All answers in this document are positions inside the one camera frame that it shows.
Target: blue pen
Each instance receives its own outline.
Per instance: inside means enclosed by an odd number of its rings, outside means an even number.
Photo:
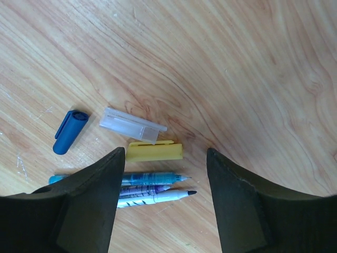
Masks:
[[[173,172],[124,173],[122,186],[163,186],[188,179]]]
[[[69,177],[69,176],[70,175],[66,175],[66,174],[60,174],[60,175],[51,176],[49,178],[49,180],[48,180],[48,184],[59,182],[60,180],[66,178],[66,177]]]

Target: scratch mark on table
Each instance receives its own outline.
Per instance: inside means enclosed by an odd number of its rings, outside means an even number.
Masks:
[[[9,99],[12,99],[12,97],[7,92],[5,92],[5,93],[6,93],[6,95]]]
[[[173,204],[169,205],[168,207],[165,207],[163,210],[157,212],[155,215],[158,215],[159,213],[161,213],[162,211],[166,210],[167,208],[169,208],[169,207],[171,207],[171,206],[173,206]]]
[[[24,164],[23,164],[23,161],[22,161],[22,159],[20,158],[19,154],[17,154],[17,161],[16,161],[16,167],[17,167],[17,168],[19,168],[19,163],[20,163],[20,165],[22,166],[22,170],[23,170],[23,172],[24,172],[24,174],[25,174],[26,183],[28,183],[28,175],[27,175],[26,168],[25,168],[25,166],[24,166]]]
[[[40,111],[40,112],[42,112],[42,113],[41,113],[40,116],[37,117],[35,120],[38,120],[39,118],[41,118],[42,115],[45,114],[46,112],[52,112],[52,111],[50,110],[51,108],[53,108],[53,107],[51,106],[51,107],[49,107],[49,108],[48,108],[47,110],[45,110],[45,111]]]
[[[137,21],[137,17],[136,17],[136,10],[135,10],[135,8],[133,8],[133,18]]]

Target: black marker tip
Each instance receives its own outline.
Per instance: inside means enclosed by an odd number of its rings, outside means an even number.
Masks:
[[[196,191],[187,191],[187,194],[188,195],[193,195],[193,194],[196,194]]]

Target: plastic cap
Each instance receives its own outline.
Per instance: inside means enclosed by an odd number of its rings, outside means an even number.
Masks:
[[[106,108],[104,110],[100,126],[151,144],[156,143],[159,131],[164,132],[167,130],[167,127],[163,125],[111,108]]]
[[[84,112],[78,110],[68,111],[56,132],[53,151],[56,154],[65,154],[88,120],[89,116]]]

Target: pen cap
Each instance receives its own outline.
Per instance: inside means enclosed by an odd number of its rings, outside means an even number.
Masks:
[[[63,122],[58,128],[53,146],[56,154],[65,154],[88,122],[89,116],[77,110],[68,111]]]
[[[157,141],[155,145],[145,142],[129,144],[125,160],[127,162],[164,161],[183,159],[183,145],[174,141]]]
[[[167,127],[112,108],[104,110],[100,126],[131,138],[155,144],[159,131]]]

